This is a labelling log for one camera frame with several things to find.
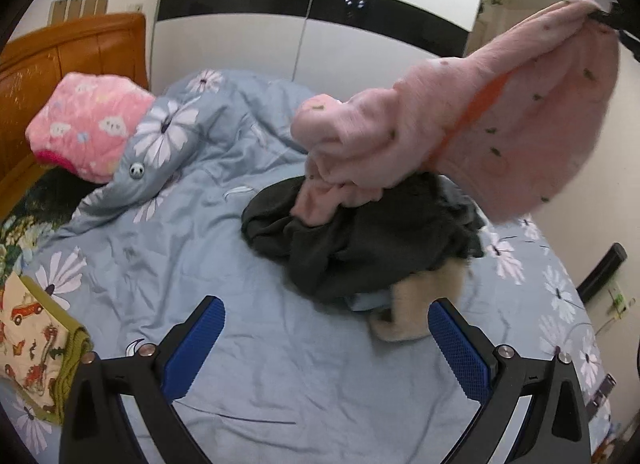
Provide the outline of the beige garment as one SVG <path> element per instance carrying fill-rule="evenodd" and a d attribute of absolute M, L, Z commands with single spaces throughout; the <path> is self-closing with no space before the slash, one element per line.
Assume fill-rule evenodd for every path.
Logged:
<path fill-rule="evenodd" d="M 449 258 L 436 270 L 418 272 L 394 284 L 390 308 L 370 314 L 372 333 L 387 343 L 429 336 L 428 308 L 439 298 L 449 299 L 454 305 L 457 303 L 468 265 L 466 259 Z"/>

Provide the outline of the cartoon print folded cloth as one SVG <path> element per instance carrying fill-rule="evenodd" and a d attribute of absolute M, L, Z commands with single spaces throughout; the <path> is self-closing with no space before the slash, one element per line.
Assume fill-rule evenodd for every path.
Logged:
<path fill-rule="evenodd" d="M 1 289 L 1 377 L 40 420 L 61 425 L 80 360 L 92 351 L 86 328 L 28 276 Z"/>

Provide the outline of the black garment pile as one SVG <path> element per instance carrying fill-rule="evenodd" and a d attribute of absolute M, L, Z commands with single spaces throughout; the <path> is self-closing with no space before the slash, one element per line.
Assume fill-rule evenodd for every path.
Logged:
<path fill-rule="evenodd" d="M 476 205 L 441 176 L 415 174 L 376 202 L 339 207 L 321 226 L 291 213 L 302 183 L 295 177 L 260 191 L 243 210 L 241 231 L 252 250 L 280 264 L 297 291 L 317 302 L 381 291 L 450 258 L 484 254 Z"/>

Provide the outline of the pink cloud pattern pillow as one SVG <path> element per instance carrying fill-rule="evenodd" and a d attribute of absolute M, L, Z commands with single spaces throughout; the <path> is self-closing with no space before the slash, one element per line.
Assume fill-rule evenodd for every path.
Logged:
<path fill-rule="evenodd" d="M 29 122 L 25 137 L 39 163 L 106 184 L 154 100 L 127 77 L 71 72 Z"/>

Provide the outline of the pink fleece garment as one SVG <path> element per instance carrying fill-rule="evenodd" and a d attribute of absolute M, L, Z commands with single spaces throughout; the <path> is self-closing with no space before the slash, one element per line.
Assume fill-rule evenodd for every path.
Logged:
<path fill-rule="evenodd" d="M 415 172 L 449 178 L 496 224 L 548 203 L 589 160 L 617 82 L 605 18 L 593 0 L 564 0 L 388 88 L 306 100 L 291 124 L 307 153 L 293 215 L 320 226 Z"/>

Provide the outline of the blue floral quilt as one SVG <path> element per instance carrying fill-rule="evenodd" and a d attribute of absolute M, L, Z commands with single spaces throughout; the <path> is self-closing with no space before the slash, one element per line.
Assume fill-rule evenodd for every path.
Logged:
<path fill-rule="evenodd" d="M 42 244 L 47 252 L 227 255 L 247 246 L 241 214 L 260 190 L 303 171 L 292 118 L 314 93 L 224 71 L 210 89 L 179 80 L 152 104 L 117 172 Z"/>

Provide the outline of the wooden headboard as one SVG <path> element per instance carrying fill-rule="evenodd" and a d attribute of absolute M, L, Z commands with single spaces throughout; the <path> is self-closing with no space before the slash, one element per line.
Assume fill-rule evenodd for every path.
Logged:
<path fill-rule="evenodd" d="M 69 72 L 123 75 L 149 87 L 145 16 L 112 13 L 42 28 L 1 53 L 1 215 L 6 216 L 46 170 L 25 138 L 30 120 Z"/>

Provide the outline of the black vertical pole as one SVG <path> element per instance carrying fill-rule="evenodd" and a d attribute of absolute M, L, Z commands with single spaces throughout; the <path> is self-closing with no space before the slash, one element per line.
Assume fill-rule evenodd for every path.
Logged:
<path fill-rule="evenodd" d="M 628 254 L 622 244 L 615 242 L 611 245 L 600 262 L 577 287 L 578 295 L 584 304 L 604 289 L 605 284 L 611 280 L 627 258 Z"/>

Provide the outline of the wall power socket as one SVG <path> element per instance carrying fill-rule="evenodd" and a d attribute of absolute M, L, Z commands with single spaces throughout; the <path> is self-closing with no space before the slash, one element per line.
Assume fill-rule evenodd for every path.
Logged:
<path fill-rule="evenodd" d="M 608 294 L 610 295 L 612 300 L 612 310 L 615 312 L 617 317 L 623 317 L 628 309 L 628 302 L 623 291 L 620 289 L 620 286 L 616 281 L 613 281 L 608 286 Z"/>

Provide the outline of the white black wardrobe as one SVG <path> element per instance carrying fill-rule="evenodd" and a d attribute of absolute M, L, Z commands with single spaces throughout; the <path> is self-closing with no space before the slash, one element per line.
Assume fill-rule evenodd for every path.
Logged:
<path fill-rule="evenodd" d="M 480 0 L 160 0 L 151 83 L 270 74 L 348 98 L 427 58 L 460 57 Z"/>

